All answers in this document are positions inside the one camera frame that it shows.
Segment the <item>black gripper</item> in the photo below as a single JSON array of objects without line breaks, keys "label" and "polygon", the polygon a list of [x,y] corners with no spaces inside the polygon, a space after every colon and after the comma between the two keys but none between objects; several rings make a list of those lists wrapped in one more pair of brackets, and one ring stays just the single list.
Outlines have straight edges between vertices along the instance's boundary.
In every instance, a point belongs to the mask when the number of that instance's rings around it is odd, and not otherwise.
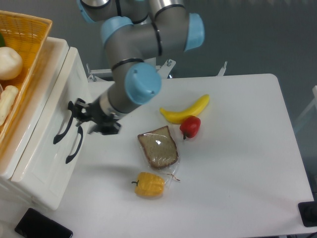
[{"label": "black gripper", "polygon": [[89,134],[95,132],[102,135],[113,135],[118,134],[121,129],[121,124],[114,118],[115,113],[107,115],[103,112],[99,98],[90,104],[77,98],[74,102],[69,101],[68,109],[71,111],[71,115],[77,119],[77,127],[89,121],[94,123],[88,130]]}]

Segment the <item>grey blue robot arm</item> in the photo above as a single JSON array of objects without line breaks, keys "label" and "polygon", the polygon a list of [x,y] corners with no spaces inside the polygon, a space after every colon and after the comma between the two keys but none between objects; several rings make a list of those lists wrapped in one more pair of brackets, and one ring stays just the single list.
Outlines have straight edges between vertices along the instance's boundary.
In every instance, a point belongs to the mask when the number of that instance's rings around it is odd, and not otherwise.
[{"label": "grey blue robot arm", "polygon": [[200,47],[202,18],[181,0],[80,0],[88,22],[102,22],[101,40],[114,84],[96,100],[77,99],[72,116],[78,125],[93,122],[91,132],[117,134],[119,120],[148,103],[161,88],[161,77],[148,59]]}]

